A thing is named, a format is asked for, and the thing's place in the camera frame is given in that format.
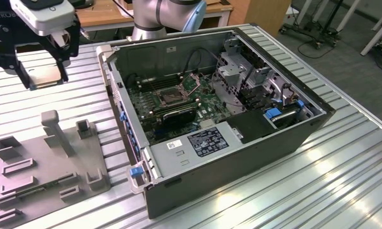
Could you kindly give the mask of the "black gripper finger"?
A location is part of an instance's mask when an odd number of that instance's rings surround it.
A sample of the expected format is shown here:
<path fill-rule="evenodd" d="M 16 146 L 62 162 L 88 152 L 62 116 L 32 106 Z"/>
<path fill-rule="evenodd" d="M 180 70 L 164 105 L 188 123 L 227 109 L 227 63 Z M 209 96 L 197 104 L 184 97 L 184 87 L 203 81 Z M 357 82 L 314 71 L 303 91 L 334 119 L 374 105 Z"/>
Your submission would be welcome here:
<path fill-rule="evenodd" d="M 10 42 L 0 40 L 0 68 L 12 75 L 17 75 L 26 89 L 30 86 L 30 78 L 22 63 L 16 56 L 16 48 Z"/>
<path fill-rule="evenodd" d="M 72 19 L 72 25 L 64 29 L 68 33 L 65 44 L 60 45 L 57 43 L 54 35 L 40 37 L 40 45 L 49 52 L 56 61 L 54 63 L 60 74 L 60 79 L 56 80 L 57 84 L 62 84 L 68 81 L 65 66 L 70 64 L 69 58 L 76 57 L 78 54 L 81 25 L 76 14 L 73 14 Z"/>

